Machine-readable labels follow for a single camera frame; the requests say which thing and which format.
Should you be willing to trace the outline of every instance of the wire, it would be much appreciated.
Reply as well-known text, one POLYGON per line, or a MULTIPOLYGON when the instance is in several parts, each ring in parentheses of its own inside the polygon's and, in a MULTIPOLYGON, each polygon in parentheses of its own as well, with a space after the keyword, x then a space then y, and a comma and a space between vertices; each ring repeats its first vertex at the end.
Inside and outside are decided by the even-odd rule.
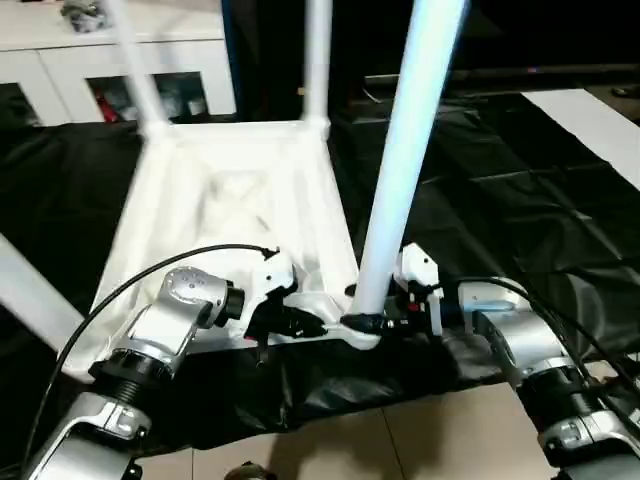
POLYGON ((366 88, 362 87, 362 91, 367 97, 369 97, 369 100, 371 100, 373 103, 378 103, 378 104, 382 103, 382 100, 371 95, 366 88))
POLYGON ((71 349, 73 348, 75 343, 78 341, 78 338, 80 338, 80 335, 82 335, 82 333, 87 329, 89 324, 91 324, 91 322, 111 302, 113 302, 116 298, 118 298, 120 295, 122 295, 122 293, 124 293, 125 290, 127 290, 132 285, 138 283, 143 278, 151 275, 154 272, 157 272, 158 270, 166 267, 167 265, 171 265, 172 263, 179 262, 180 260, 183 260, 185 258, 193 257, 193 256, 199 255, 201 253, 214 252, 214 251, 217 251, 217 250, 253 250, 253 251, 262 253, 262 255, 265 258, 269 258, 269 257, 273 256, 275 253, 277 253, 277 252, 274 252, 273 250, 269 250, 268 248, 258 247, 256 245, 245 245, 245 244, 241 244, 241 243, 228 243, 228 244, 222 244, 222 245, 211 245, 211 246, 208 246, 208 247, 195 248, 193 250, 189 250, 187 252, 183 252, 183 253, 180 253, 178 255, 174 255, 173 257, 169 257, 169 258, 167 258, 165 260, 162 260, 161 262, 156 263, 155 265, 152 265, 152 266, 142 270, 140 273, 134 275, 129 280, 127 280, 126 282, 121 284, 119 287, 117 287, 115 290, 113 290, 109 295, 107 295, 104 298, 104 300, 102 300, 89 313, 89 315, 87 315, 87 317, 82 321, 82 323, 80 325, 78 325, 78 328, 76 328, 76 330, 73 332, 73 334, 71 335, 71 337, 69 338, 69 340, 65 344, 64 348, 60 352, 60 355, 59 355, 58 360, 56 362, 56 365, 55 365, 55 367, 53 369, 53 372, 51 373, 51 376, 49 377, 49 383, 47 384, 47 388, 44 391, 42 399, 40 400, 40 404, 38 406, 38 410, 36 412, 36 415, 33 418, 33 422, 31 423, 31 430, 29 431, 29 437, 27 438, 27 443, 25 445, 24 456, 22 458, 22 463, 21 463, 21 466, 20 466, 20 475, 19 475, 18 478, 22 478, 23 475, 25 475, 25 473, 27 471, 27 466, 28 466, 28 463, 29 463, 29 457, 31 455, 31 450, 33 448, 33 442, 34 442, 34 439, 35 439, 36 432, 38 430, 38 424, 40 423, 40 418, 42 417, 42 413, 44 411, 44 407, 47 404, 47 399, 49 398, 49 395, 51 394, 51 390, 53 388, 53 385, 54 385, 56 379, 58 378, 58 375, 62 371, 62 367, 64 365, 64 362, 66 361, 67 357, 69 356, 69 353, 71 352, 71 349))

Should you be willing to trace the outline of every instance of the black cloth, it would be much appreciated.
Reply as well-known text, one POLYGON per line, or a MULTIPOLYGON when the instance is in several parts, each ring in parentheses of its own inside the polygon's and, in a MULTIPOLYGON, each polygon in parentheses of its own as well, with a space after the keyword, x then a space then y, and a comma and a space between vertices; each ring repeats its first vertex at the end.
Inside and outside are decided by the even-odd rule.
MULTIPOLYGON (((387 122, 334 118, 331 158, 358 255, 387 122)), ((0 231, 81 312, 108 255, 140 140, 133 125, 66 125, 0 138, 0 231)), ((450 275, 511 277, 609 349, 640 348, 640 193, 523 97, 443 106, 405 240, 450 275)), ((0 392, 11 412, 0 467, 19 459, 54 356, 0 312, 0 392)), ((583 354, 592 353, 576 337, 583 354)), ((189 357, 141 454, 213 448, 313 419, 500 381, 486 342, 459 328, 442 342, 341 341, 189 357)), ((43 435, 79 386, 63 379, 43 435)))

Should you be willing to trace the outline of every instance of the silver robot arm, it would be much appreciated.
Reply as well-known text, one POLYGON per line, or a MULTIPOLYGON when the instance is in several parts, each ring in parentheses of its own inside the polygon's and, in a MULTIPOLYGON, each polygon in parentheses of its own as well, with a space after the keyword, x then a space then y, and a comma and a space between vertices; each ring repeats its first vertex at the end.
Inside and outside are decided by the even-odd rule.
POLYGON ((92 366, 90 391, 75 400, 25 478, 139 479, 129 452, 151 428, 154 396, 177 372, 197 330, 239 319, 244 304, 244 292, 224 279, 190 267, 171 270, 110 357, 92 366))
POLYGON ((460 305, 484 336, 504 376, 538 431, 556 477, 640 478, 640 441, 609 410, 528 302, 495 285, 463 284, 460 305))

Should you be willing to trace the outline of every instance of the tile floor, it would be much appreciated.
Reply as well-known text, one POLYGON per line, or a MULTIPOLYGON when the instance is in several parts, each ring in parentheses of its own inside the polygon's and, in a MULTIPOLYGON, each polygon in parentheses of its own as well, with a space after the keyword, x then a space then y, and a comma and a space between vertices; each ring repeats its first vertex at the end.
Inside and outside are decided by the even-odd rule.
POLYGON ((140 463, 143 480, 222 480, 248 460, 279 480, 547 480, 554 475, 506 384, 140 463))

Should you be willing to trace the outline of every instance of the glass cabinet door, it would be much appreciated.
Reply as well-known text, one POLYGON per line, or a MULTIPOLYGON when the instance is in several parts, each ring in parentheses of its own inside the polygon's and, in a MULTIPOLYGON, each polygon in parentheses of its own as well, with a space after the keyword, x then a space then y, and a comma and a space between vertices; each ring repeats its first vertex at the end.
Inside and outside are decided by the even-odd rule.
MULTIPOLYGON (((190 121, 209 116, 199 72, 159 73, 153 79, 167 118, 190 121)), ((105 122, 138 120, 124 77, 89 78, 87 83, 105 122)))
POLYGON ((20 85, 0 84, 0 130, 40 125, 42 122, 20 85))

